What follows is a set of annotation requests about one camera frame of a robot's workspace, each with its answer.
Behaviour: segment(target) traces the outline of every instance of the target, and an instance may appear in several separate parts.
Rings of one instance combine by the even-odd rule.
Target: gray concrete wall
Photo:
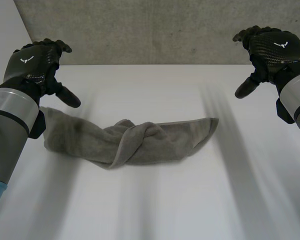
[[[248,64],[232,37],[259,25],[300,37],[300,0],[14,0],[33,41],[62,39],[61,63]]]

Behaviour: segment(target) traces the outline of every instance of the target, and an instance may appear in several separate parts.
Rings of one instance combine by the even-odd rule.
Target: gray towel
[[[101,129],[53,108],[40,109],[46,122],[43,133],[46,149],[86,159],[104,169],[181,160],[209,140],[219,121],[202,118],[134,125],[124,119]]]

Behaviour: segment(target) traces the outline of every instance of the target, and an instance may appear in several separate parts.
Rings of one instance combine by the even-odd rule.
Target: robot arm
[[[242,30],[233,37],[242,42],[250,55],[255,71],[239,86],[235,96],[245,98],[260,83],[276,86],[278,116],[300,128],[300,40],[288,31],[258,26]]]
[[[60,40],[45,39],[16,50],[9,60],[0,85],[0,197],[27,139],[37,139],[46,129],[40,98],[55,94],[73,108],[81,104],[55,79],[62,52],[71,51]]]

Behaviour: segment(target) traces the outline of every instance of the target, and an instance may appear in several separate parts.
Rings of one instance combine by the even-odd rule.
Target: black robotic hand
[[[63,52],[71,53],[72,49],[61,40],[51,41],[48,38],[15,50],[8,62],[4,82],[10,81],[13,85],[35,84],[39,98],[46,94],[55,94],[65,104],[78,108],[80,100],[55,79]]]
[[[236,90],[237,98],[248,96],[264,82],[276,85],[280,94],[283,87],[300,74],[300,40],[295,34],[268,26],[254,26],[240,31],[232,40],[242,42],[255,67],[255,71]],[[295,122],[280,99],[276,108],[278,116],[285,122]]]

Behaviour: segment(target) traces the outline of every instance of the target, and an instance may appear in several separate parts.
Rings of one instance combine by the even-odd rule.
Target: white surface
[[[11,54],[30,42],[13,0],[0,0],[0,84]]]
[[[104,170],[29,140],[0,201],[0,240],[300,240],[300,132],[277,117],[277,93],[237,86],[250,66],[62,66],[82,101],[41,104],[100,127],[220,117],[178,164]]]

